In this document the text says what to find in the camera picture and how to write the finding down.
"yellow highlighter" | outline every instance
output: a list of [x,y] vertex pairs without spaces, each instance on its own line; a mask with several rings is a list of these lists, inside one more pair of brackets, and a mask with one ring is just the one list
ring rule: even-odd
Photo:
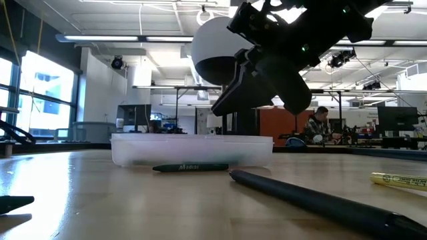
[[371,173],[371,181],[381,185],[427,191],[427,177]]

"computer monitor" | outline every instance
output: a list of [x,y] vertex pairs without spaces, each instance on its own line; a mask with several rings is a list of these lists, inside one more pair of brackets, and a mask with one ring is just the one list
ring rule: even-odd
[[123,119],[125,126],[148,125],[151,115],[151,105],[119,105],[117,118]]
[[418,124],[416,107],[378,107],[381,131],[413,131]]

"green marker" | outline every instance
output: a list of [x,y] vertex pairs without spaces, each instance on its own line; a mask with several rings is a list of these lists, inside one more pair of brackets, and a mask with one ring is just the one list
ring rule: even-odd
[[162,173],[175,173],[182,171],[224,171],[228,169],[228,164],[171,164],[153,167],[154,171]]

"window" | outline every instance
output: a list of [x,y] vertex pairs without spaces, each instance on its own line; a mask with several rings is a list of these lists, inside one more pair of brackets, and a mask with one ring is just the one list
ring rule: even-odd
[[[9,92],[3,89],[0,89],[0,106],[7,107],[7,102],[9,101]],[[1,120],[6,121],[6,113],[1,114]],[[3,136],[5,132],[0,129],[0,136]]]
[[34,137],[52,137],[56,129],[69,127],[70,106],[20,95],[16,126]]
[[74,73],[30,51],[22,58],[20,88],[71,102]]
[[52,137],[56,129],[69,128],[77,99],[74,72],[30,51],[21,62],[19,75],[19,66],[0,58],[0,106],[19,110],[1,119],[34,137]]
[[0,83],[4,85],[11,84],[11,75],[12,75],[12,63],[8,60],[0,58]]

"person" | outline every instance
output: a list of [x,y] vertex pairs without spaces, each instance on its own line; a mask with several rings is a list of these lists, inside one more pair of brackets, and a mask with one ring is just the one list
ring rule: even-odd
[[324,138],[327,135],[326,121],[328,120],[328,109],[325,107],[319,107],[308,119],[306,126],[304,128],[304,133],[308,137],[309,141],[313,140],[313,137],[316,135],[321,135]]

